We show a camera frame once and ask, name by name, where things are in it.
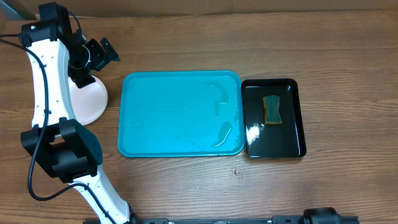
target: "wooden table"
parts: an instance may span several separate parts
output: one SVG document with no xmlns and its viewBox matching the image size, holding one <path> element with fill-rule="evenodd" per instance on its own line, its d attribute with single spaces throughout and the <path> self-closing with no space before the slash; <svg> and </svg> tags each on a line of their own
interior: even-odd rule
<svg viewBox="0 0 398 224">
<path fill-rule="evenodd" d="M 16 33 L 26 22 L 8 22 Z M 361 223 L 398 223 L 398 11 L 306 12 L 82 20 L 107 37 L 121 62 L 95 73 L 109 92 L 88 128 L 104 169 L 140 217 L 252 218 L 335 207 Z M 123 79 L 135 71 L 219 70 L 248 78 L 294 78 L 307 155 L 128 159 L 116 146 Z M 76 191 L 49 202 L 26 187 L 30 155 L 19 133 L 34 108 L 25 52 L 0 44 L 0 222 L 79 223 L 95 214 Z M 231 168 L 237 167 L 242 178 Z M 64 185 L 40 168 L 34 189 Z"/>
</svg>

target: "sponge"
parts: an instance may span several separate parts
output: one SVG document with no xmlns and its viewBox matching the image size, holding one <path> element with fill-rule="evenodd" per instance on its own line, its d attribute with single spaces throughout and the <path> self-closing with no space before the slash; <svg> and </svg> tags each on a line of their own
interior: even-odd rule
<svg viewBox="0 0 398 224">
<path fill-rule="evenodd" d="M 282 124 L 279 114 L 279 96 L 265 96 L 262 98 L 264 105 L 264 123 L 265 124 Z"/>
</svg>

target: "blue tray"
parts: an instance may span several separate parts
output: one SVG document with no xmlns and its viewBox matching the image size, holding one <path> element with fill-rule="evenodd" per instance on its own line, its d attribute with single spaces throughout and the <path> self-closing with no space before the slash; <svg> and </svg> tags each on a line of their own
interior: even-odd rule
<svg viewBox="0 0 398 224">
<path fill-rule="evenodd" d="M 232 71 L 134 72 L 123 81 L 124 156 L 235 155 L 243 127 L 241 81 Z"/>
</svg>

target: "cable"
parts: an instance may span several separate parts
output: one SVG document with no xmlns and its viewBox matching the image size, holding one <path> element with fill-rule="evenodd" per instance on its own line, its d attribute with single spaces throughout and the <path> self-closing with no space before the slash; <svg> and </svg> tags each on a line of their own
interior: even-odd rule
<svg viewBox="0 0 398 224">
<path fill-rule="evenodd" d="M 68 10 L 68 13 L 69 13 L 69 15 L 71 15 L 71 16 L 76 20 L 77 26 L 78 26 L 79 29 L 83 32 L 83 30 L 81 29 L 81 26 L 80 26 L 80 22 L 79 22 L 79 20 L 77 19 L 77 17 L 75 16 L 75 14 L 74 14 L 73 12 L 69 11 L 69 10 Z"/>
<path fill-rule="evenodd" d="M 19 34 L 6 34 L 6 35 L 3 35 L 3 36 L 6 36 L 6 37 L 18 37 Z M 38 151 L 40 149 L 40 145 L 41 145 L 41 143 L 43 141 L 43 138 L 44 138 L 45 129 L 47 127 L 47 121 L 49 120 L 49 84 L 47 83 L 47 74 L 45 73 L 45 69 L 44 69 L 44 65 L 43 65 L 42 61 L 39 59 L 39 57 L 35 53 L 33 53 L 33 51 L 31 51 L 31 50 L 29 50 L 29 49 L 27 49 L 27 48 L 25 48 L 25 47 L 23 47 L 21 45 L 18 45 L 18 44 L 15 44 L 15 43 L 12 43 L 10 41 L 3 40 L 3 39 L 0 39 L 0 42 L 3 42 L 5 44 L 9 44 L 11 46 L 17 47 L 19 49 L 25 50 L 26 52 L 30 53 L 31 56 L 33 56 L 36 59 L 37 63 L 39 63 L 40 69 L 41 69 L 41 71 L 43 73 L 43 81 L 44 81 L 44 122 L 43 122 L 42 129 L 40 130 L 39 138 L 37 140 L 37 144 L 36 144 L 35 149 L 33 151 L 32 160 L 30 161 L 30 166 L 29 166 L 29 172 L 28 172 L 28 177 L 27 177 L 27 188 L 28 188 L 28 191 L 30 193 L 30 196 L 32 196 L 32 198 L 34 198 L 34 199 L 36 199 L 38 201 L 47 201 L 47 200 L 51 200 L 51 199 L 53 199 L 55 197 L 58 197 L 62 193 L 66 192 L 67 190 L 72 189 L 74 187 L 79 187 L 79 186 L 80 187 L 84 187 L 84 189 L 87 190 L 90 193 L 90 195 L 93 197 L 93 199 L 96 202 L 96 204 L 99 207 L 99 209 L 104 213 L 105 218 L 108 218 L 111 221 L 112 224 L 116 224 L 116 222 L 112 219 L 112 217 L 109 216 L 109 213 L 104 209 L 104 207 L 102 206 L 102 204 L 100 203 L 100 201 L 98 200 L 98 198 L 96 197 L 94 192 L 86 184 L 82 184 L 82 183 L 71 184 L 68 187 L 65 187 L 64 189 L 62 189 L 62 190 L 60 190 L 60 191 L 56 192 L 55 194 L 53 194 L 51 196 L 48 196 L 48 197 L 39 197 L 39 196 L 37 196 L 34 193 L 33 188 L 32 188 L 33 170 L 34 170 L 34 166 L 35 166 L 37 153 L 38 153 Z"/>
</svg>

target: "black cable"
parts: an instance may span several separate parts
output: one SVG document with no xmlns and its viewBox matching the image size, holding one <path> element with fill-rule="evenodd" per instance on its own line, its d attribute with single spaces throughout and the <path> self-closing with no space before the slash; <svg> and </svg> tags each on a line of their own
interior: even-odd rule
<svg viewBox="0 0 398 224">
<path fill-rule="evenodd" d="M 7 37 L 18 37 L 19 34 L 6 34 Z M 58 197 L 59 195 L 61 195 L 62 193 L 66 192 L 69 189 L 72 189 L 74 187 L 84 187 L 85 190 L 87 190 L 90 195 L 93 197 L 94 201 L 96 202 L 97 206 L 99 207 L 99 209 L 104 213 L 105 218 L 108 218 L 112 224 L 116 224 L 116 222 L 112 219 L 112 217 L 109 216 L 109 213 L 104 209 L 104 207 L 102 206 L 102 204 L 100 203 L 100 201 L 98 200 L 98 198 L 96 197 L 96 195 L 94 194 L 94 192 L 89 188 L 88 185 L 86 184 L 82 184 L 82 183 L 75 183 L 75 184 L 71 184 L 68 187 L 65 187 L 64 189 L 58 191 L 57 193 L 48 196 L 48 197 L 39 197 L 37 196 L 32 188 L 32 179 L 33 179 L 33 170 L 34 170 L 34 166 L 35 166 L 35 161 L 36 161 L 36 157 L 37 157 L 37 153 L 40 149 L 40 145 L 43 141 L 44 138 L 44 133 L 45 133 L 45 129 L 47 127 L 47 121 L 49 120 L 49 84 L 47 83 L 47 74 L 45 73 L 45 69 L 44 69 L 44 65 L 42 63 L 42 61 L 39 59 L 39 57 L 33 53 L 33 51 L 12 43 L 10 41 L 6 41 L 6 40 L 2 40 L 0 39 L 0 42 L 3 42 L 5 44 L 9 44 L 11 46 L 17 47 L 19 49 L 25 50 L 26 52 L 30 53 L 31 56 L 33 56 L 37 63 L 39 63 L 40 69 L 42 71 L 43 74 L 43 81 L 44 81 L 44 122 L 43 122 L 43 126 L 42 129 L 40 130 L 40 134 L 39 134 L 39 138 L 37 140 L 37 144 L 35 146 L 35 149 L 33 151 L 33 155 L 32 155 L 32 160 L 30 161 L 30 166 L 29 166 L 29 172 L 28 172 L 28 178 L 27 178 L 27 188 L 28 191 L 30 193 L 30 196 L 32 196 L 32 198 L 38 200 L 38 201 L 47 201 L 47 200 L 51 200 L 55 197 Z"/>
<path fill-rule="evenodd" d="M 77 19 L 77 17 L 75 16 L 75 14 L 74 14 L 73 12 L 69 11 L 69 10 L 68 10 L 68 13 L 69 13 L 69 15 L 71 15 L 71 16 L 76 20 L 77 26 L 79 27 L 79 29 L 81 30 L 81 32 L 83 32 L 83 30 L 81 29 L 81 26 L 80 26 L 80 22 L 79 22 L 79 20 Z"/>
</svg>

